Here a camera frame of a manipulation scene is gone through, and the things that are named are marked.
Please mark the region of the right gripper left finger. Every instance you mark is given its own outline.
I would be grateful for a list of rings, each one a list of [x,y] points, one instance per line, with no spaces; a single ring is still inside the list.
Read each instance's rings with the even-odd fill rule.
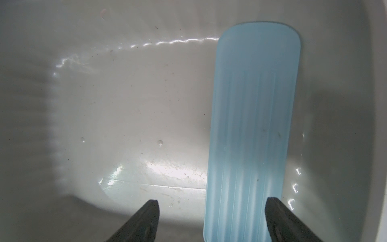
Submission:
[[[154,242],[160,208],[157,200],[148,200],[107,242]]]

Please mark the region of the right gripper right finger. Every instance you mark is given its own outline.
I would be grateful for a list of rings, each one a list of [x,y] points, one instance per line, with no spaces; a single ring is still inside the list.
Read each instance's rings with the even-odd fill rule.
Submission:
[[[269,197],[267,199],[265,216],[273,242],[322,242],[278,198]]]

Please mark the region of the grey storage box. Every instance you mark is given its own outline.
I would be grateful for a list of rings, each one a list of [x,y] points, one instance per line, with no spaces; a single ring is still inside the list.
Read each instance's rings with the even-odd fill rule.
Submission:
[[[217,44],[301,52],[281,202],[324,242],[387,239],[386,1],[1,1],[1,241],[104,242],[148,200],[206,242]]]

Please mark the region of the light blue pencil case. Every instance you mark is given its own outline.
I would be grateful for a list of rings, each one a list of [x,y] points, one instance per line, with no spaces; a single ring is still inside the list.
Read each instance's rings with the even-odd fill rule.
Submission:
[[[217,44],[204,217],[207,242],[268,242],[280,197],[301,40],[278,22],[226,30]]]

